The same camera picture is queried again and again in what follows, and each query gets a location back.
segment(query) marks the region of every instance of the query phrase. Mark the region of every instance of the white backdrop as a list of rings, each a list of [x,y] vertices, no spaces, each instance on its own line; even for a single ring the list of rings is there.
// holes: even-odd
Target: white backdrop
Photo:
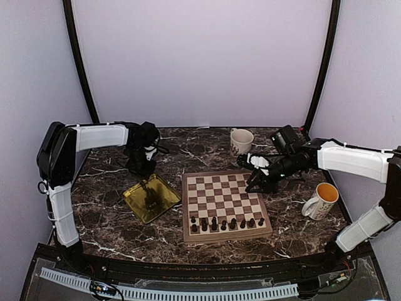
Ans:
[[[73,1],[101,121],[303,124],[330,0]]]

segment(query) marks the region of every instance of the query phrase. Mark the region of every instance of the gold tray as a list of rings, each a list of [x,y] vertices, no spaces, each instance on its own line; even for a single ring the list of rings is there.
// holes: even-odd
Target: gold tray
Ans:
[[[135,215],[148,224],[181,201],[181,196],[162,177],[152,174],[149,180],[125,191],[124,200]]]

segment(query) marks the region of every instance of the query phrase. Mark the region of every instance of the black chess piece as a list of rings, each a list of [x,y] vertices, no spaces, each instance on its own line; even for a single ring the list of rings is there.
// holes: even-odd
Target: black chess piece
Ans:
[[[227,221],[221,222],[221,230],[225,231],[227,229]]]
[[[251,219],[248,221],[248,227],[252,228],[254,225],[255,225],[255,220],[254,220],[253,218],[251,218]]]
[[[236,225],[237,225],[237,220],[233,218],[230,223],[230,229],[234,230],[236,228]]]

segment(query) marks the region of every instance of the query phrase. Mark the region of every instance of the chessboard border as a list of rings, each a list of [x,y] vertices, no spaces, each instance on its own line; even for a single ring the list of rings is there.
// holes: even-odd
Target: chessboard border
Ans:
[[[218,235],[190,235],[189,227],[185,225],[190,225],[189,216],[188,216],[188,195],[187,195],[187,178],[189,177],[210,177],[210,176],[227,176],[231,174],[247,174],[251,173],[251,171],[247,169],[235,169],[231,171],[208,171],[208,172],[192,172],[182,175],[182,217],[183,217],[183,232],[184,232],[184,243],[193,245],[196,243],[219,243],[227,240],[248,240],[252,238],[261,238],[261,237],[270,237],[273,233],[273,229],[271,227],[270,218],[268,211],[266,209],[266,204],[263,201],[263,196],[260,193],[258,195],[258,201],[261,205],[261,210],[266,217],[264,222],[266,223],[266,227],[255,229],[250,234],[249,231],[235,231],[235,232],[227,232],[227,233],[219,233]]]

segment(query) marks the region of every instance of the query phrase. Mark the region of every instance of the mug handle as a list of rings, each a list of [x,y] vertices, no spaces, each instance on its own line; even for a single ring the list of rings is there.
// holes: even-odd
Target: mug handle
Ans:
[[[302,211],[301,211],[302,215],[303,216],[309,216],[309,214],[312,213],[312,210],[313,210],[313,207],[314,207],[312,205],[316,204],[318,201],[319,201],[319,197],[318,196],[315,196],[314,198],[311,198],[309,201],[307,201],[305,203],[305,205],[303,205],[303,207],[302,207]]]

